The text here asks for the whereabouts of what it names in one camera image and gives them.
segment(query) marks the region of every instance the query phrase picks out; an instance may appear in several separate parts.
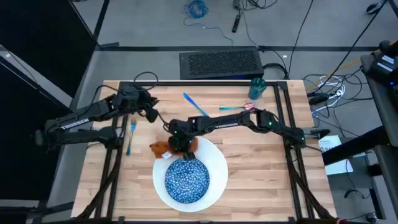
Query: orange plush toy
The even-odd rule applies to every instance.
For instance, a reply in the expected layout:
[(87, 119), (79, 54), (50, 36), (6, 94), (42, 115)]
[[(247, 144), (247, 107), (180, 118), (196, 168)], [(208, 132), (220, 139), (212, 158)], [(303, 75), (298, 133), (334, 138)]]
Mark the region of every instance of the orange plush toy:
[[(161, 159), (164, 158), (165, 153), (170, 153), (171, 155), (179, 155), (182, 156), (181, 152), (177, 152), (176, 150), (173, 150), (168, 142), (165, 141), (157, 141), (151, 145), (149, 145), (150, 149), (152, 152), (155, 154), (156, 159)], [(198, 139), (194, 138), (191, 142), (191, 146), (189, 148), (190, 152), (195, 152), (198, 149)]]

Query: black curtain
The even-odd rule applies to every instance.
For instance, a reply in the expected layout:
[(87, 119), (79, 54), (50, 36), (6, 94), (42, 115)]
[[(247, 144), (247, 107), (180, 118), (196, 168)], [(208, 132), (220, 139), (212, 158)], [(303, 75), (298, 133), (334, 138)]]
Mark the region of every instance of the black curtain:
[(34, 133), (46, 120), (70, 110), (20, 77), (24, 74), (0, 57), (0, 199), (48, 200), (60, 147), (48, 152), (37, 148)]
[(0, 44), (74, 97), (96, 41), (68, 0), (1, 0)]

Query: black box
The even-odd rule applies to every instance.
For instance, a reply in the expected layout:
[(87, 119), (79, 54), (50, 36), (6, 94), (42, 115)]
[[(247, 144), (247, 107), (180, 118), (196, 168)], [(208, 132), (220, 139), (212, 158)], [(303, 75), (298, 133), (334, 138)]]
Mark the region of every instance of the black box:
[(260, 55), (255, 47), (180, 53), (182, 80), (250, 80), (263, 75)]

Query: label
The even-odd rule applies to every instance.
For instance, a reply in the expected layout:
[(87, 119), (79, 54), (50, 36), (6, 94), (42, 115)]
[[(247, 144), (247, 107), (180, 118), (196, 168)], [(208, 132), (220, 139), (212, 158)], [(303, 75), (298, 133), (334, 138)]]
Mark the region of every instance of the label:
[(163, 159), (168, 159), (168, 158), (172, 157), (172, 155), (173, 155), (173, 154), (171, 154), (171, 153), (169, 153), (169, 152), (167, 151), (167, 152), (163, 153), (162, 157), (163, 157)]
[(390, 64), (394, 64), (394, 59), (388, 57), (387, 55), (383, 56), (382, 59), (385, 60), (386, 62), (390, 63)]
[(382, 67), (382, 68), (384, 68), (384, 69), (386, 69), (387, 71), (392, 72), (392, 69), (391, 69), (391, 68), (389, 68), (389, 67), (387, 67), (387, 66), (385, 66), (385, 65), (383, 65), (383, 64), (381, 64), (381, 63), (377, 63), (377, 65), (380, 66), (380, 67)]
[(68, 124), (68, 125), (62, 126), (61, 128), (64, 129), (64, 130), (66, 130), (66, 129), (70, 129), (70, 128), (79, 126), (79, 125), (81, 125), (81, 124), (85, 124), (85, 123), (87, 123), (87, 122), (89, 122), (89, 120), (86, 118), (86, 119), (83, 119), (83, 120), (81, 120), (81, 121), (76, 121), (76, 122), (70, 123), (70, 124)]

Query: white plate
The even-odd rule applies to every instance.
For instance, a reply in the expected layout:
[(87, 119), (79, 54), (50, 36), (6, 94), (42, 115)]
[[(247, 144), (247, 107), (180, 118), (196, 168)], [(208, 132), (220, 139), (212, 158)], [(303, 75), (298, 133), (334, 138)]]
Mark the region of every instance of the white plate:
[(228, 181), (228, 166), (224, 155), (209, 140), (197, 138), (198, 149), (195, 152), (195, 156), (206, 166), (210, 178), (209, 188), (201, 199), (193, 203), (180, 203), (174, 200), (167, 192), (164, 184), (166, 171), (174, 161), (179, 159), (178, 156), (168, 159), (157, 159), (152, 173), (155, 190), (159, 197), (168, 206), (181, 212), (197, 212), (210, 207), (221, 197)]

